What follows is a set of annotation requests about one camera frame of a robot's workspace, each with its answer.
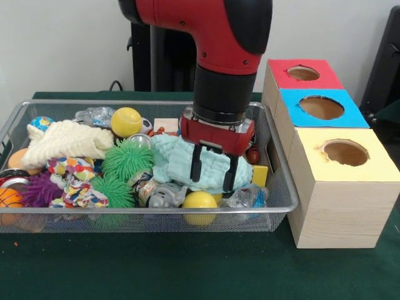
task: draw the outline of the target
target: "blue box top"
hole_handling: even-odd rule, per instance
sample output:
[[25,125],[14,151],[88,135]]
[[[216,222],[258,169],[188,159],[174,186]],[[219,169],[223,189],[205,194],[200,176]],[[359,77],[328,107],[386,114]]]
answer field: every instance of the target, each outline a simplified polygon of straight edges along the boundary
[[343,89],[281,89],[282,100],[297,127],[369,128]]

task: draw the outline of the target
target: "green table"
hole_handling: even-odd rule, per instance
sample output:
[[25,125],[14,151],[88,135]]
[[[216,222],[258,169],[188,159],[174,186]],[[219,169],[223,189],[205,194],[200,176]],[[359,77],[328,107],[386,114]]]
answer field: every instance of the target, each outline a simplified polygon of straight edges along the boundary
[[[186,100],[191,94],[35,97]],[[287,219],[272,234],[3,234],[0,299],[399,299],[399,230],[393,211],[376,249],[338,250],[296,249]]]

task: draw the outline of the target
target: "yellow box top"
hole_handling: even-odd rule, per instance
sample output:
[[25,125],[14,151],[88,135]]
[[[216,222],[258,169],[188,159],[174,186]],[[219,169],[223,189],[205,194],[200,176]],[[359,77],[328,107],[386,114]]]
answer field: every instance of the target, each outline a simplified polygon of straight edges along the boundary
[[372,129],[296,128],[316,181],[400,182]]

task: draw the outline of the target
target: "metal basket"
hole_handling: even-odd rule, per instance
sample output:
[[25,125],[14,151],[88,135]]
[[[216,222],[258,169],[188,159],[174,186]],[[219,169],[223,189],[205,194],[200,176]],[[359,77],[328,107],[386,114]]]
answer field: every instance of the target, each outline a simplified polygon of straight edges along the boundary
[[[55,121],[73,119],[76,111],[89,107],[110,106],[118,109],[134,107],[150,121],[154,118],[179,118],[191,102],[171,101],[84,101],[32,100],[20,104],[10,115],[0,132],[0,166],[7,168],[10,155],[29,144],[26,125],[38,116]],[[226,232],[274,231],[286,213],[298,205],[298,194],[276,132],[271,113],[262,104],[252,102],[246,116],[256,122],[260,164],[269,167],[267,207],[238,209],[64,209],[64,208],[1,208],[4,216],[14,214],[18,220],[12,226],[0,225],[0,233],[143,233],[143,232]],[[208,226],[188,224],[184,215],[201,214],[215,221]]]

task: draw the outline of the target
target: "stacked wooden boxes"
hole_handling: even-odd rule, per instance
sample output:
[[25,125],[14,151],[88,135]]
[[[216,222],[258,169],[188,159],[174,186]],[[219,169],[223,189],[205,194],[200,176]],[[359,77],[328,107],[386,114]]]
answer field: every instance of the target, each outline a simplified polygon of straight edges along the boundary
[[400,173],[326,61],[269,60],[271,110],[300,203],[298,248],[373,248],[400,191]]

